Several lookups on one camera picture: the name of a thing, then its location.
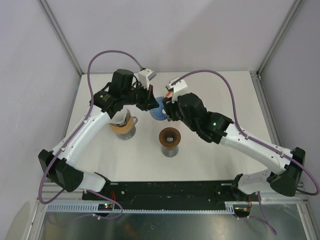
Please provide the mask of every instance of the black base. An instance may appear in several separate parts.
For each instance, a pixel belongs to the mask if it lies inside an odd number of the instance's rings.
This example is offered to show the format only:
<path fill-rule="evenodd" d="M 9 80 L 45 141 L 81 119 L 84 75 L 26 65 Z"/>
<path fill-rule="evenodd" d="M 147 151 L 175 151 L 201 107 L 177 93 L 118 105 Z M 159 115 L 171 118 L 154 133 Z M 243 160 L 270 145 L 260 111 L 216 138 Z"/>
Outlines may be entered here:
<path fill-rule="evenodd" d="M 199 211 L 225 210 L 225 202 L 237 201 L 231 192 L 233 180 L 224 181 L 158 181 L 111 182 L 100 192 L 126 210 Z M 83 200 L 104 201 L 90 192 Z"/>

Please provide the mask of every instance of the metal frame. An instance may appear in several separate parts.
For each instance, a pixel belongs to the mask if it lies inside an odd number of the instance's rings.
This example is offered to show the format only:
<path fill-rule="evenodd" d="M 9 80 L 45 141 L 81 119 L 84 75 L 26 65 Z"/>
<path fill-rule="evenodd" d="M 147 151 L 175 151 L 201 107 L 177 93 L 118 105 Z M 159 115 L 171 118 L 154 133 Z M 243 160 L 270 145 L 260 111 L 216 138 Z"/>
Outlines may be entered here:
<path fill-rule="evenodd" d="M 39 207 L 39 202 L 36 201 L 36 203 L 34 204 L 34 207 L 33 207 L 33 210 L 32 210 L 32 214 L 29 218 L 29 221 L 27 223 L 27 227 L 24 231 L 24 235 L 23 235 L 23 238 L 22 239 L 27 239 L 28 236 L 30 235 L 31 233 L 31 229 L 34 225 L 34 221 L 35 221 L 35 217 L 36 217 L 36 213 L 37 213 L 37 210 L 38 210 L 38 207 Z"/>
<path fill-rule="evenodd" d="M 297 13 L 301 9 L 302 5 L 304 4 L 305 0 L 295 0 L 288 13 L 286 14 L 278 32 L 276 33 L 271 46 L 269 47 L 266 55 L 264 56 L 262 63 L 260 64 L 257 73 L 261 76 L 262 72 L 265 70 L 267 64 L 271 60 L 272 56 L 274 55 L 276 49 L 278 48 L 279 44 L 281 43 L 282 39 L 286 35 L 288 29 L 290 28 L 291 24 L 293 23 L 294 19 L 297 16 Z"/>
<path fill-rule="evenodd" d="M 68 41 L 67 41 L 65 35 L 63 34 L 51 8 L 49 7 L 47 0 L 37 0 L 37 1 L 40 5 L 44 15 L 46 16 L 46 19 L 48 20 L 49 24 L 51 25 L 56 37 L 58 38 L 59 42 L 61 43 L 62 48 L 64 49 L 66 55 L 70 59 L 74 69 L 81 77 L 82 74 L 84 74 L 84 73 L 82 72 L 80 65 L 78 63 L 78 60 L 75 57 L 75 54 L 73 53 L 70 45 L 68 44 Z"/>
<path fill-rule="evenodd" d="M 300 184 L 298 186 L 300 189 L 303 189 L 303 185 Z M 47 182 L 43 187 L 43 199 L 45 201 L 51 199 L 54 195 L 56 195 L 61 188 L 57 186 L 53 182 Z M 34 208 L 33 218 L 31 220 L 30 229 L 25 235 L 25 240 L 38 240 L 43 222 L 45 220 L 45 214 L 47 212 L 56 213 L 56 212 L 69 212 L 69 213 L 92 213 L 97 209 L 98 204 L 104 203 L 104 201 L 85 201 L 82 200 L 83 191 L 80 189 L 75 190 L 74 192 L 63 192 L 53 203 L 48 205 L 42 205 L 39 201 L 36 202 L 36 206 Z M 301 216 L 302 225 L 305 230 L 305 234 L 307 239 L 314 240 L 316 239 L 317 232 L 312 224 L 312 218 L 309 215 L 308 211 L 308 197 L 304 194 L 298 193 L 294 197 L 287 197 L 280 195 L 276 192 L 265 192 L 261 194 L 262 203 L 264 205 L 269 204 L 296 204 L 299 210 L 299 214 Z M 188 212 L 193 214 L 234 214 L 233 205 L 238 205 L 241 202 L 226 202 L 226 210 L 218 210 L 218 211 L 194 211 Z M 139 214 L 183 214 L 186 212 L 183 211 L 146 211 L 146 210 L 125 210 L 125 213 L 139 213 Z"/>
<path fill-rule="evenodd" d="M 282 146 L 281 139 L 279 137 L 274 115 L 272 113 L 272 110 L 269 105 L 269 101 L 266 95 L 266 91 L 264 89 L 264 86 L 262 84 L 262 78 L 260 75 L 258 75 L 257 72 L 250 71 L 250 76 L 252 79 L 252 83 L 262 110 L 263 118 L 266 123 L 267 130 L 269 132 L 270 138 L 272 143 L 277 144 L 279 146 Z M 303 183 L 299 183 L 298 188 L 301 190 L 304 190 Z M 301 222 L 305 231 L 305 235 L 308 240 L 315 240 L 320 239 L 320 230 L 317 226 L 316 219 L 314 216 L 314 213 L 311 209 L 310 203 L 308 201 L 308 196 L 305 194 L 297 193 L 296 196 L 293 198 L 296 198 L 298 195 L 304 196 L 304 199 L 302 202 L 306 202 L 306 204 L 299 204 L 296 203 L 296 206 L 298 208 L 298 212 L 301 218 Z M 276 202 L 282 203 L 282 204 L 289 204 L 289 202 L 286 202 L 286 199 L 277 199 Z"/>

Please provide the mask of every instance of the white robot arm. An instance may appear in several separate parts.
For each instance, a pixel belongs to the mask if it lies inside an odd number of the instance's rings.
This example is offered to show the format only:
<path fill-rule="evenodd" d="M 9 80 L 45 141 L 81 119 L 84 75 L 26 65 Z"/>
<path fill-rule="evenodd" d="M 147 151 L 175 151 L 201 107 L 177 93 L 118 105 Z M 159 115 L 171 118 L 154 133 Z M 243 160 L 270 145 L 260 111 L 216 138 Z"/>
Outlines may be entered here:
<path fill-rule="evenodd" d="M 107 123 L 121 124 L 125 121 L 127 111 L 125 105 L 136 105 L 142 111 L 159 106 L 150 80 L 156 73 L 150 69 L 142 69 L 137 76 L 136 86 L 132 84 L 134 73 L 118 69 L 113 73 L 112 81 L 94 95 L 94 105 L 89 117 L 86 114 L 75 128 L 51 151 L 43 149 L 38 155 L 43 171 L 56 155 L 56 161 L 50 168 L 47 177 L 68 192 L 75 189 L 99 192 L 106 182 L 106 177 L 93 172 L 76 168 L 76 163 L 83 149 Z M 68 144 L 66 141 L 74 135 Z"/>
<path fill-rule="evenodd" d="M 163 105 L 169 120 L 182 121 L 206 142 L 238 150 L 267 167 L 266 170 L 254 174 L 237 175 L 233 184 L 233 195 L 244 199 L 245 195 L 269 191 L 272 188 L 282 195 L 294 196 L 302 170 L 284 158 L 284 155 L 303 165 L 303 149 L 297 147 L 290 150 L 277 146 L 254 136 L 232 119 L 207 111 L 201 99 L 188 92 L 188 86 L 183 79 L 171 80 L 166 88 L 169 92 L 163 99 Z"/>

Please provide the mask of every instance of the white wall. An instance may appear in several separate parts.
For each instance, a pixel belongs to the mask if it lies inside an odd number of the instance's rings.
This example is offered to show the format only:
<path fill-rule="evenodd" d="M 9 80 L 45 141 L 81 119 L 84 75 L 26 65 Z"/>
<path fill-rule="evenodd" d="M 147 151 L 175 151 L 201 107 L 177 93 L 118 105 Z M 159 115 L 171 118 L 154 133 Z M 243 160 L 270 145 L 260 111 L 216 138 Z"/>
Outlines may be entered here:
<path fill-rule="evenodd" d="M 61 140 L 79 76 L 36 0 L 2 0 L 0 32 L 0 239 L 19 240 L 42 176 L 38 153 Z"/>
<path fill-rule="evenodd" d="M 293 0 L 48 0 L 83 72 L 103 50 L 157 72 L 257 70 Z M 136 69 L 124 56 L 94 72 Z"/>
<path fill-rule="evenodd" d="M 320 1 L 307 0 L 262 75 L 282 141 L 306 151 L 320 182 Z M 307 190 L 314 192 L 305 175 Z M 309 198 L 320 225 L 320 196 Z"/>

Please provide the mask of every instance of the cup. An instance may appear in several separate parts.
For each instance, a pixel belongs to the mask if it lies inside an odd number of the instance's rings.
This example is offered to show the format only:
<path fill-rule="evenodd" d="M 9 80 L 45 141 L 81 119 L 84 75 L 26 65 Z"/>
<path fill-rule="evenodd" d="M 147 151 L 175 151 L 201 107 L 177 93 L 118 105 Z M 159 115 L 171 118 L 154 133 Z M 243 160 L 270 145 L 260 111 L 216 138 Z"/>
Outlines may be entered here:
<path fill-rule="evenodd" d="M 127 111 L 125 121 L 122 125 L 110 123 L 111 130 L 115 135 L 121 140 L 131 139 L 136 134 L 136 124 L 138 118 L 136 116 L 131 116 L 130 111 Z"/>
<path fill-rule="evenodd" d="M 173 127 L 166 127 L 159 133 L 159 141 L 163 155 L 172 158 L 179 152 L 178 145 L 181 141 L 181 134 Z"/>

